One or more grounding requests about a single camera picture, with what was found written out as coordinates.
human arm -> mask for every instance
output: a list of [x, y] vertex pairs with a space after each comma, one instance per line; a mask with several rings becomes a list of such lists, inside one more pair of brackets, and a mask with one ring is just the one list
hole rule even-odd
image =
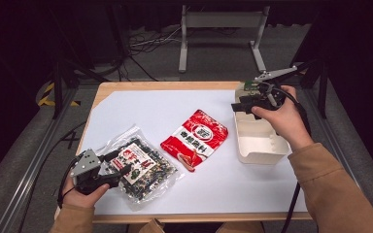
[[62, 209], [51, 228], [51, 233], [92, 232], [94, 205], [105, 194], [109, 185], [103, 184], [89, 195], [71, 189], [73, 187], [72, 178], [68, 176], [62, 190], [64, 195]]
[[[283, 90], [296, 98], [293, 87]], [[288, 98], [275, 112], [254, 107], [253, 113], [268, 120], [289, 142], [293, 150], [289, 162], [321, 233], [373, 232], [373, 207], [334, 156], [314, 143]]]

aluminum rail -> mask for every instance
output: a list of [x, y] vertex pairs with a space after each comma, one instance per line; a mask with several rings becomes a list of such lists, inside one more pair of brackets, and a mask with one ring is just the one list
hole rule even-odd
[[0, 219], [0, 233], [10, 231], [11, 226], [13, 225], [17, 214], [22, 207], [22, 204], [24, 203], [31, 190], [32, 184], [37, 179], [39, 168], [45, 161], [45, 157], [51, 149], [51, 142], [56, 129], [59, 127], [60, 122], [65, 116], [69, 103], [73, 101], [75, 93], [76, 89], [67, 89], [65, 91], [65, 98], [63, 98], [62, 103], [62, 106], [64, 106], [64, 108], [60, 111], [58, 117], [56, 119], [53, 119], [51, 124], [49, 125], [45, 137], [41, 142], [41, 145], [38, 147], [34, 157], [31, 160], [31, 163], [29, 164], [29, 167], [23, 175], [23, 178], [20, 180], [17, 190], [15, 191], [15, 194], [12, 197], [12, 200], [9, 203], [5, 213], [2, 215]]

human hand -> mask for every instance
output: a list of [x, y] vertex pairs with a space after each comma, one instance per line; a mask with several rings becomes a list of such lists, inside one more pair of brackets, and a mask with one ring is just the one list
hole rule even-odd
[[76, 207], [92, 208], [95, 206], [95, 203], [105, 194], [105, 192], [107, 192], [110, 186], [105, 183], [88, 195], [84, 195], [76, 189], [71, 190], [73, 187], [74, 183], [72, 178], [68, 176], [62, 190], [62, 194], [64, 195], [63, 203]]
[[[281, 89], [288, 92], [296, 99], [294, 87], [282, 85]], [[261, 107], [254, 106], [252, 112], [268, 120], [275, 131], [289, 142], [293, 151], [314, 144], [314, 141], [302, 122], [299, 112], [289, 98], [286, 98], [284, 105], [277, 111], [268, 111]]]

black backdrop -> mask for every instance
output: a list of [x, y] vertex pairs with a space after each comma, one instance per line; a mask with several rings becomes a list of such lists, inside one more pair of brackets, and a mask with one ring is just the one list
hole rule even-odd
[[19, 2], [0, 1], [0, 162], [39, 111], [35, 95], [48, 81], [50, 60]]
[[321, 12], [294, 61], [319, 58], [373, 158], [373, 1], [340, 1]]
[[[145, 26], [146, 30], [159, 32], [162, 27], [181, 23], [182, 6], [180, 5], [135, 5], [124, 6], [128, 12], [128, 22], [131, 29]], [[245, 6], [223, 6], [217, 5], [187, 5], [190, 11], [262, 11], [263, 6], [256, 4]], [[320, 10], [317, 4], [285, 4], [273, 5], [269, 10], [267, 24], [276, 26], [282, 24], [291, 26], [293, 24], [304, 25], [312, 23]]]

black cable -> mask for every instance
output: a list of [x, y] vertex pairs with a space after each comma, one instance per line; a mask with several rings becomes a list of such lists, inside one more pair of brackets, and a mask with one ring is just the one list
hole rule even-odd
[[216, 28], [216, 29], [212, 28], [212, 29], [209, 29], [209, 30], [213, 31], [213, 32], [216, 32], [216, 33], [220, 33], [221, 35], [224, 35], [224, 36], [231, 36], [231, 35], [235, 34], [239, 28], [234, 27], [234, 28], [229, 28], [229, 29], [232, 30], [232, 32], [229, 32], [229, 33], [223, 32], [223, 31], [226, 31], [227, 28]]
[[127, 81], [132, 82], [132, 81], [128, 78], [129, 73], [128, 73], [128, 71], [126, 70], [126, 67], [125, 67], [124, 64], [123, 64], [123, 69], [125, 70], [125, 73], [126, 73], [126, 74], [124, 74], [124, 73], [121, 71], [121, 69], [118, 68], [118, 71], [119, 71], [119, 81], [121, 82], [121, 81], [122, 81], [122, 78], [125, 78]]
[[[293, 102], [293, 104], [296, 107], [296, 110], [299, 112], [299, 115], [301, 116], [302, 122], [304, 123], [304, 126], [307, 129], [308, 134], [311, 135], [311, 127], [310, 127], [310, 124], [308, 122], [307, 112], [305, 111], [304, 107], [302, 107], [301, 103], [299, 103], [291, 94], [289, 94], [288, 92], [286, 92], [286, 91], [284, 91], [280, 88], [273, 88], [273, 90], [276, 90], [276, 91], [279, 91], [279, 92], [285, 94], [285, 96], [290, 101]], [[301, 189], [301, 186], [299, 185], [299, 183], [297, 183], [296, 187], [295, 187], [295, 191], [293, 192], [293, 195], [292, 195], [292, 200], [291, 200], [290, 205], [289, 205], [287, 218], [286, 218], [286, 221], [284, 223], [283, 229], [281, 230], [281, 233], [287, 232], [287, 229], [289, 227], [289, 223], [290, 223], [291, 218], [292, 218], [293, 209], [295, 208], [296, 199], [298, 198], [298, 194], [299, 194], [300, 189]]]
[[[174, 32], [168, 33], [167, 35], [159, 34], [159, 37], [152, 39], [153, 35], [156, 34], [155, 33], [152, 36], [150, 36], [150, 38], [148, 40], [132, 44], [131, 46], [129, 46], [129, 50], [136, 51], [136, 53], [131, 53], [131, 55], [137, 55], [141, 52], [152, 52], [152, 51], [156, 50], [157, 48], [159, 48], [163, 45], [167, 45], [167, 44], [173, 42], [176, 39], [171, 39], [171, 37], [177, 37], [179, 32], [180, 32], [179, 29], [180, 28], [178, 28]], [[139, 45], [139, 46], [142, 46], [142, 47], [140, 49], [133, 49], [132, 47], [137, 46], [137, 44], [142, 44], [142, 45]]]
[[25, 223], [25, 219], [26, 219], [26, 214], [28, 212], [28, 209], [29, 209], [29, 205], [31, 203], [31, 200], [32, 200], [32, 196], [33, 196], [33, 192], [35, 190], [35, 186], [36, 186], [36, 183], [38, 181], [38, 178], [39, 178], [39, 175], [41, 175], [41, 171], [42, 171], [42, 168], [44, 167], [44, 164], [45, 162], [48, 160], [48, 157], [51, 155], [51, 153], [53, 152], [53, 150], [56, 148], [56, 146], [62, 142], [63, 140], [65, 140], [69, 135], [71, 135], [75, 129], [81, 127], [82, 125], [84, 125], [86, 123], [86, 121], [78, 124], [77, 126], [75, 126], [74, 128], [72, 128], [71, 130], [69, 130], [63, 137], [61, 137], [50, 149], [50, 151], [47, 153], [47, 155], [45, 156], [45, 159], [44, 161], [42, 162], [41, 166], [39, 167], [39, 170], [38, 170], [38, 173], [36, 175], [36, 178], [34, 179], [33, 183], [32, 183], [32, 186], [31, 186], [31, 189], [30, 189], [30, 194], [29, 194], [29, 197], [28, 197], [28, 202], [26, 203], [26, 207], [25, 207], [25, 211], [23, 212], [23, 216], [22, 216], [22, 220], [20, 221], [20, 226], [19, 228], [17, 229], [17, 232], [21, 232], [22, 231], [22, 228], [23, 228], [23, 224]]
[[119, 70], [122, 72], [123, 76], [124, 76], [128, 81], [130, 81], [130, 79], [129, 79], [129, 73], [128, 73], [128, 70], [126, 69], [125, 62], [122, 62], [122, 66], [123, 66], [123, 69], [125, 70], [125, 74], [121, 71], [121, 69], [119, 69]]
[[[100, 72], [93, 72], [93, 71], [92, 72], [95, 73], [96, 75], [105, 77], [107, 75], [111, 75], [117, 69], [118, 69], [118, 65], [114, 65], [113, 67], [109, 68], [108, 70], [104, 70], [104, 71], [100, 71]], [[88, 76], [86, 74], [77, 74], [77, 75], [78, 75], [79, 79], [90, 79], [90, 76]]]
[[157, 37], [154, 37], [157, 33], [153, 33], [149, 39], [146, 39], [144, 36], [141, 36], [140, 34], [144, 34], [144, 33], [140, 33], [139, 35], [134, 35], [132, 37], [137, 37], [137, 36], [141, 36], [143, 38], [143, 40], [141, 41], [138, 41], [138, 39], [135, 38], [135, 42], [134, 43], [131, 43], [130, 44], [130, 47], [133, 47], [133, 46], [141, 46], [140, 44], [144, 44], [144, 45], [147, 45], [147, 44], [151, 44], [151, 43], [155, 43], [156, 41], [165, 41], [167, 39], [170, 39], [170, 37], [172, 35], [177, 35], [179, 30], [181, 29], [181, 26], [173, 31], [173, 32], [167, 32], [166, 35], [164, 35], [163, 33], [160, 33]]
[[295, 191], [292, 195], [292, 200], [290, 201], [289, 210], [286, 218], [286, 222], [284, 223], [283, 229], [281, 230], [281, 233], [287, 232], [287, 229], [289, 227], [290, 220], [292, 219], [293, 209], [296, 204], [296, 199], [298, 198], [299, 190], [301, 189], [301, 186], [299, 183], [296, 184]]
[[154, 78], [154, 77], [152, 77], [145, 69], [144, 69], [144, 67], [142, 67], [131, 55], [129, 56], [129, 58], [131, 58], [131, 60], [133, 61], [133, 62], [135, 62], [135, 64], [137, 64], [138, 66], [139, 66], [139, 68], [141, 68], [144, 72], [145, 72], [145, 74], [147, 74], [152, 80], [154, 80], [154, 81], [157, 81], [157, 82], [159, 82], [159, 80], [157, 80], [156, 78]]
[[66, 181], [66, 178], [68, 177], [69, 175], [69, 172], [71, 170], [71, 167], [74, 166], [74, 164], [78, 161], [77, 157], [75, 156], [74, 159], [72, 159], [72, 161], [69, 163], [68, 165], [68, 168], [65, 170], [65, 173], [63, 174], [63, 177], [62, 177], [62, 181], [60, 183], [60, 186], [59, 186], [59, 190], [58, 190], [58, 198], [57, 198], [57, 204], [58, 204], [58, 207], [60, 209], [62, 209], [62, 203], [63, 203], [63, 198], [65, 197], [65, 195], [72, 191], [75, 187], [69, 189], [65, 194], [62, 194], [62, 190], [63, 190], [63, 186], [65, 185], [65, 181]]
[[95, 80], [97, 80], [97, 81], [99, 81], [101, 83], [103, 83], [103, 82], [109, 82], [109, 80], [105, 79], [102, 76], [97, 75], [96, 73], [94, 73], [91, 70], [86, 69], [85, 67], [83, 67], [82, 65], [80, 65], [78, 63], [75, 63], [75, 62], [73, 62], [73, 61], [71, 61], [69, 59], [64, 59], [64, 62], [67, 65], [69, 65], [69, 66], [71, 66], [71, 67], [73, 67], [73, 68], [81, 71], [82, 73], [86, 74], [88, 77], [90, 77], [92, 79], [95, 79]]

